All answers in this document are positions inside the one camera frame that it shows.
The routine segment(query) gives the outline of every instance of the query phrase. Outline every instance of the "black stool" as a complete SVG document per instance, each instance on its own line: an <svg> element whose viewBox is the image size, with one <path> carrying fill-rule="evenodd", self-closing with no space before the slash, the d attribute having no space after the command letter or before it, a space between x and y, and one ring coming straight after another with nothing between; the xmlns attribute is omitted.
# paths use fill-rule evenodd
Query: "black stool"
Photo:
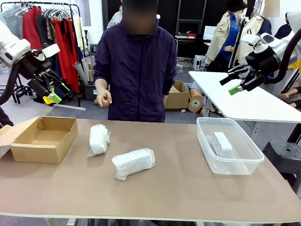
<svg viewBox="0 0 301 226"><path fill-rule="evenodd" d="M297 193L301 184L301 147L293 143L270 141L262 152Z"/></svg>

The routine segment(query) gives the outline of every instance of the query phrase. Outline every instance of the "blue shirt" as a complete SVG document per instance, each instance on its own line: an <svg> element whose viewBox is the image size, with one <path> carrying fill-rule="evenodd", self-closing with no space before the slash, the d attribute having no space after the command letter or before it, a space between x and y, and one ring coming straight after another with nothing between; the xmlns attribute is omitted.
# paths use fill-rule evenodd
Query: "blue shirt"
<svg viewBox="0 0 301 226"><path fill-rule="evenodd" d="M225 44L222 46L222 49L218 55L218 57L225 58L230 61L232 52L225 51L226 46L235 46L236 38L239 33L239 26L236 24L236 17L234 14L230 14L230 31L229 35L225 41Z"/></svg>

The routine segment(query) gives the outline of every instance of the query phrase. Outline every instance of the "black hat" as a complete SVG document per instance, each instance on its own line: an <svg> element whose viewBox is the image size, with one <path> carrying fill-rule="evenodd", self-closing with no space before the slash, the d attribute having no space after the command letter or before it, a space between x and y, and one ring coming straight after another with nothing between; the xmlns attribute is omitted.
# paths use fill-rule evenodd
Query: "black hat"
<svg viewBox="0 0 301 226"><path fill-rule="evenodd" d="M237 12L248 8L247 4L243 0L227 0L227 10L231 12Z"/></svg>

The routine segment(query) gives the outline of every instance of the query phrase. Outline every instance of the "open cardboard box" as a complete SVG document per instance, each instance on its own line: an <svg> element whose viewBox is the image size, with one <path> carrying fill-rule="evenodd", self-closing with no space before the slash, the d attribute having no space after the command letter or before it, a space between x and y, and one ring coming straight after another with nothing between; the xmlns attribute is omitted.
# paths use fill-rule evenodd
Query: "open cardboard box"
<svg viewBox="0 0 301 226"><path fill-rule="evenodd" d="M171 89L169 92L165 109L166 110L182 110L186 109L189 102L189 90L182 81L175 81L174 88L179 92L175 92Z"/></svg>
<svg viewBox="0 0 301 226"><path fill-rule="evenodd" d="M77 134L75 118L41 116L2 128L0 146L10 146L15 161L59 164Z"/></svg>

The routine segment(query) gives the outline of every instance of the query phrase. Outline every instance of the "white package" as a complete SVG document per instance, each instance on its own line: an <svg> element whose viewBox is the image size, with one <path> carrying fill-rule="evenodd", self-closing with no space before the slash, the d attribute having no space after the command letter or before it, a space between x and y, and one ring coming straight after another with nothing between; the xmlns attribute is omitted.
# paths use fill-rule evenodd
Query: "white package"
<svg viewBox="0 0 301 226"><path fill-rule="evenodd" d="M117 155L112 158L112 162L116 167L115 177L125 180L133 173L152 168L155 165L155 155L153 150L142 148Z"/></svg>
<svg viewBox="0 0 301 226"><path fill-rule="evenodd" d="M213 133L211 144L217 156L226 159L231 158L233 152L232 145L230 144L224 133Z"/></svg>
<svg viewBox="0 0 301 226"><path fill-rule="evenodd" d="M104 125L95 125L90 130L90 150L88 157L107 152L110 134Z"/></svg>

